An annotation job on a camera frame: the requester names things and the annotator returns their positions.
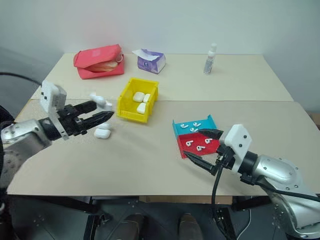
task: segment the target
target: tissue box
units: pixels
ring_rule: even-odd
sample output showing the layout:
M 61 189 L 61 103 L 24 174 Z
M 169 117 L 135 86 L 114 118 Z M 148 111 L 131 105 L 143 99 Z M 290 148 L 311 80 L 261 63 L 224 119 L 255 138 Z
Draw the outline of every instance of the tissue box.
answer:
M 124 55 L 118 44 L 80 51 L 74 56 L 73 65 L 82 79 L 125 73 Z
M 158 74 L 166 65 L 166 57 L 161 52 L 139 49 L 133 51 L 138 56 L 138 68 Z

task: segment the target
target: pink pouch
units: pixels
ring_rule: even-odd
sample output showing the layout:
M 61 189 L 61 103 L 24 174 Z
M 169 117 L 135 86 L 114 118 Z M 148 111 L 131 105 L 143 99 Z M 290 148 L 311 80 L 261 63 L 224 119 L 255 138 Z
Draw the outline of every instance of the pink pouch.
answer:
M 119 44 L 80 51 L 74 56 L 73 65 L 82 79 L 125 73 L 124 55 Z

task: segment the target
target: beige table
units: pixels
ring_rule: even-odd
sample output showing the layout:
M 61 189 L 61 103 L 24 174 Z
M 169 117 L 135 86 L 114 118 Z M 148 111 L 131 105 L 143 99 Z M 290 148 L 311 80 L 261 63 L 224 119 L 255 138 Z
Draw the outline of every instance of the beige table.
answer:
M 83 100 L 67 100 L 78 104 Z M 320 193 L 320 133 L 296 102 L 158 101 L 147 124 L 116 116 L 109 139 L 84 136 L 57 140 L 30 158 L 15 175 L 9 194 L 50 196 L 211 195 L 214 177 L 181 159 L 172 120 L 192 121 L 212 114 L 219 129 L 244 124 L 253 138 L 250 151 L 287 158 L 301 170 L 305 183 Z M 18 121 L 44 118 L 31 100 Z M 205 156 L 213 161 L 212 155 Z M 225 170 L 219 196 L 265 195 Z
M 130 78 L 159 81 L 158 101 L 292 101 L 292 97 L 262 55 L 217 55 L 211 75 L 203 74 L 206 55 L 166 54 L 157 75 L 137 67 L 137 57 L 125 55 L 125 74 L 82 80 L 66 53 L 46 77 L 61 85 L 69 99 L 88 99 L 91 92 L 116 100 Z M 38 89 L 32 99 L 39 99 Z

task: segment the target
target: spray bottle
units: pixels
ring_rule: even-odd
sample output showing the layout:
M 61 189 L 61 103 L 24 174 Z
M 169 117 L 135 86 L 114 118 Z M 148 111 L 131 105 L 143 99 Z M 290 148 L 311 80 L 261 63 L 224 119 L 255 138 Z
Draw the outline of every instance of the spray bottle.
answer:
M 205 61 L 204 70 L 203 70 L 203 73 L 206 75 L 209 75 L 211 73 L 212 64 L 214 63 L 215 57 L 216 57 L 216 51 L 217 51 L 217 44 L 212 43 L 211 48 L 208 52 L 208 57 Z

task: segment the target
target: purple tissue box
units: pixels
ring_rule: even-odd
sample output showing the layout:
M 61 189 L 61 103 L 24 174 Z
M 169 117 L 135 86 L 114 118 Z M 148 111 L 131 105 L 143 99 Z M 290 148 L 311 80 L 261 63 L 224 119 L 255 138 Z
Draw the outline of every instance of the purple tissue box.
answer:
M 142 51 L 149 56 L 159 56 L 154 60 L 147 60 L 140 56 L 138 56 L 138 68 L 158 74 L 166 65 L 166 57 L 161 52 L 148 51 L 146 49 L 142 49 Z

